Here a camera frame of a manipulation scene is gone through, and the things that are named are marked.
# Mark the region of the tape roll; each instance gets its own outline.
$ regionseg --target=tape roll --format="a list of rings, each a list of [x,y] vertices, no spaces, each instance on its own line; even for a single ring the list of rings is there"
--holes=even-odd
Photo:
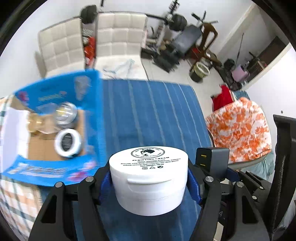
[[[54,149],[63,157],[72,158],[81,150],[81,136],[77,130],[64,129],[54,140]]]

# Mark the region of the blue striped mat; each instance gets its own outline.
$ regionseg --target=blue striped mat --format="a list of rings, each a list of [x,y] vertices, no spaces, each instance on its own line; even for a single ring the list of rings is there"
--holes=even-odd
[[[194,162],[196,148],[210,146],[204,117],[190,86],[135,80],[104,80],[103,86],[107,158],[133,147],[170,146],[184,150]],[[114,190],[99,207],[111,241],[189,240],[199,211],[187,189],[181,205],[160,216],[129,213],[118,204]]]

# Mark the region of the office chair backrest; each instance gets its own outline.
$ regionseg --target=office chair backrest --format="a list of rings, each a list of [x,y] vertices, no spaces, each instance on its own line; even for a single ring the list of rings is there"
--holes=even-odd
[[[284,218],[296,188],[296,119],[274,115],[277,126],[274,179],[263,220],[272,235]]]

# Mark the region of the tile floor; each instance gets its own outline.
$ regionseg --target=tile floor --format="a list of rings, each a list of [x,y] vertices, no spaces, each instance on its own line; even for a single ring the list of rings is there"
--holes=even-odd
[[[189,76],[190,65],[186,60],[181,60],[180,65],[175,68],[175,71],[171,71],[170,73],[154,65],[153,60],[142,59],[142,63],[150,81],[161,80],[164,82],[191,85],[196,93],[204,117],[212,113],[213,102],[211,96],[221,93],[219,84],[223,83],[223,80],[214,68],[211,69],[211,74],[205,77],[201,83],[196,83]]]

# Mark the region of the orange floral blanket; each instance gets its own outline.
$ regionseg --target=orange floral blanket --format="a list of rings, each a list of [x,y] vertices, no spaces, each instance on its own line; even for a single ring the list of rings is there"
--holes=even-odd
[[[271,136],[262,109],[245,97],[213,112],[206,124],[215,147],[229,148],[229,163],[252,161],[271,151]]]

